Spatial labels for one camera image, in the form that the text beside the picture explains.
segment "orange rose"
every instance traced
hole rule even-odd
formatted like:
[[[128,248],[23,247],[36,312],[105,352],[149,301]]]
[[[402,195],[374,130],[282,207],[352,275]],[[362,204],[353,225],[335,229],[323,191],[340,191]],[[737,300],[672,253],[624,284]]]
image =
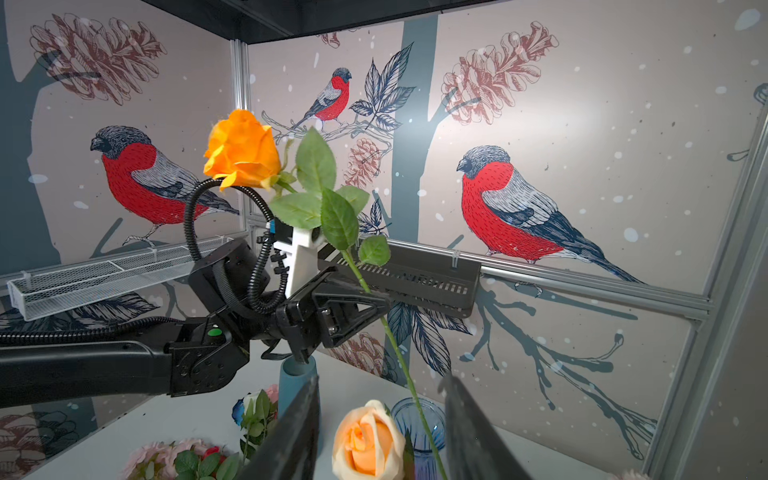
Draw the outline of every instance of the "orange rose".
[[[221,190],[232,185],[261,187],[269,190],[280,173],[280,156],[272,127],[262,125],[252,113],[235,110],[210,132],[208,162],[203,172],[223,178]]]
[[[406,439],[384,405],[371,400],[346,414],[333,442],[333,473],[341,480],[400,480]]]

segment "bird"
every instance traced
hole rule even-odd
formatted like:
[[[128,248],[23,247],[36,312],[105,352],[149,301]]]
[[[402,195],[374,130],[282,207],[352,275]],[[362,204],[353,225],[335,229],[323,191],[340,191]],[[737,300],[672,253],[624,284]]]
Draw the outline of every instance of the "bird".
[[[554,200],[525,181],[503,148],[474,147],[456,171],[464,173],[464,220],[488,247],[488,255],[502,253],[529,263],[544,257],[575,258],[622,280],[643,283],[606,260],[603,250],[571,225]]]
[[[154,247],[149,236],[158,228],[184,221],[185,204],[200,181],[170,161],[143,131],[118,125],[104,127],[91,140],[91,150],[102,152],[101,162],[114,199],[152,223],[149,233],[142,237],[131,235],[123,245],[139,240]],[[194,218],[214,212],[240,214],[229,202],[207,190],[197,201]]]
[[[311,117],[319,118],[323,122],[328,120],[338,122],[339,115],[349,102],[349,80],[351,78],[352,74],[344,67],[334,70],[328,85],[317,95],[315,103],[306,111],[304,118],[293,125],[292,129],[298,128]]]

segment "black ceiling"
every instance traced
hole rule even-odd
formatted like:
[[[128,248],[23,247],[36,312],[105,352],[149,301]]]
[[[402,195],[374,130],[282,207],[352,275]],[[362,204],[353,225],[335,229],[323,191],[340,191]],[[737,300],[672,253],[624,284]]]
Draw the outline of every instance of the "black ceiling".
[[[246,43],[318,35],[498,0],[144,0]]]

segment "white wire basket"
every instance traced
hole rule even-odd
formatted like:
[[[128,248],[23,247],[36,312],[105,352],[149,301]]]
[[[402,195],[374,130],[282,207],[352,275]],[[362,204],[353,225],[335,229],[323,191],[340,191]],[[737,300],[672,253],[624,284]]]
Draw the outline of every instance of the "white wire basket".
[[[230,240],[199,241],[200,254],[205,257]],[[8,293],[11,305],[29,322],[181,278],[189,275],[193,265],[186,245],[147,248],[109,260],[22,272],[23,277],[8,281]]]

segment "tabletop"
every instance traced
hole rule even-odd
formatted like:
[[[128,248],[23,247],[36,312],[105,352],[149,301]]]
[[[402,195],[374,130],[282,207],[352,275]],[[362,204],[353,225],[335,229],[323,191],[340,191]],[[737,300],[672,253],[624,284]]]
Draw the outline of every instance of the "tabletop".
[[[260,359],[264,349],[261,342],[252,342],[251,361],[224,388],[200,395],[177,398],[156,396],[149,399],[46,462],[26,479],[119,478],[131,452],[151,442],[200,438],[231,452],[240,451],[240,429],[232,420],[232,406],[246,394],[278,383],[280,362]],[[328,355],[315,353],[314,357],[319,374],[323,436],[323,450],[317,459],[315,479],[335,480],[331,472],[331,448],[336,427],[344,415],[349,410],[364,406],[370,399],[393,406],[410,393],[406,388]],[[609,476],[513,433],[498,428],[496,431],[534,480],[605,480]]]

